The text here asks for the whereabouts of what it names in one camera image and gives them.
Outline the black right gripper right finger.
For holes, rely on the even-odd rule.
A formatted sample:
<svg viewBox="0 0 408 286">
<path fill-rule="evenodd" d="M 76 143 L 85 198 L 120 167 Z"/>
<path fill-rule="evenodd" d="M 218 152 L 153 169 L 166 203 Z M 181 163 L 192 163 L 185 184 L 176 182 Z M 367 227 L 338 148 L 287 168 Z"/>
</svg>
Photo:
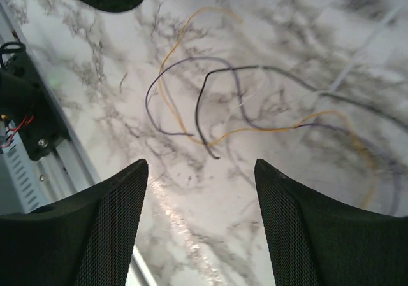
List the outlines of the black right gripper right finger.
<svg viewBox="0 0 408 286">
<path fill-rule="evenodd" d="M 407 218 L 362 210 L 258 159 L 254 176 L 277 285 L 406 285 Z"/>
</svg>

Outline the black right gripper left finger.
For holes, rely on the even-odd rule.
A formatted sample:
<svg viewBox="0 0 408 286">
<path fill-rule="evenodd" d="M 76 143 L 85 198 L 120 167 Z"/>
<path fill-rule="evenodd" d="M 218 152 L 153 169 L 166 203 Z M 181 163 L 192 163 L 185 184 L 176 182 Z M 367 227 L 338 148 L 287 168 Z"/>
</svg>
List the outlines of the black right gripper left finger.
<svg viewBox="0 0 408 286">
<path fill-rule="evenodd" d="M 1 284 L 124 285 L 148 173 L 139 159 L 60 201 L 3 215 Z"/>
</svg>

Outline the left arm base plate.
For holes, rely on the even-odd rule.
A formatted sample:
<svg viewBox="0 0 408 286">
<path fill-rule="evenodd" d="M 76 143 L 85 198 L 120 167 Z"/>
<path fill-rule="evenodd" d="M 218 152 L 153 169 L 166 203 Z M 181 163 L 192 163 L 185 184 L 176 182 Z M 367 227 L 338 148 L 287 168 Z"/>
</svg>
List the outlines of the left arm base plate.
<svg viewBox="0 0 408 286">
<path fill-rule="evenodd" d="M 1 45 L 1 115 L 14 122 L 28 156 L 37 161 L 64 139 L 68 128 L 23 43 Z"/>
</svg>

